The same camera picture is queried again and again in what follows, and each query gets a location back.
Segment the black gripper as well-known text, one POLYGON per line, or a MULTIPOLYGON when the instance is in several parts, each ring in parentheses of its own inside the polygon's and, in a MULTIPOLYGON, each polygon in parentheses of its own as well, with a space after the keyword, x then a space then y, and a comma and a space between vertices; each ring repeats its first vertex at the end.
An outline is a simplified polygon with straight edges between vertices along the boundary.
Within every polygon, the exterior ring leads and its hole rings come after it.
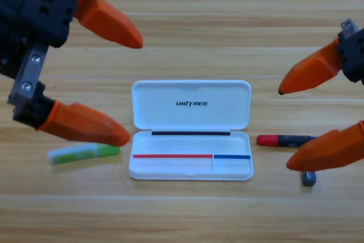
POLYGON ((295 64, 278 88, 281 95, 313 89, 340 70, 351 82, 363 84, 363 29, 350 18, 341 23, 338 39, 295 64))
POLYGON ((49 47, 67 41, 73 14, 103 39, 143 47, 132 21, 105 0, 1 0, 1 74, 14 80, 13 120, 37 129, 51 114, 55 100, 44 96, 39 76, 49 47))

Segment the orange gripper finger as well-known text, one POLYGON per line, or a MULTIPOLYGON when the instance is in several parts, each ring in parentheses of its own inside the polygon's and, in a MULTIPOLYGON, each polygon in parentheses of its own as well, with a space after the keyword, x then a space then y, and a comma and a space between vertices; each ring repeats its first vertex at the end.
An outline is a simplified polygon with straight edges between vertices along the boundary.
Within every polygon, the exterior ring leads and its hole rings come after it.
POLYGON ((286 163, 294 171, 320 171, 347 166, 363 159, 363 121, 331 130, 302 145, 286 163))
POLYGON ((48 118, 37 131, 68 141, 123 146, 131 138, 127 130, 108 115, 80 103, 66 105, 56 100, 48 118))

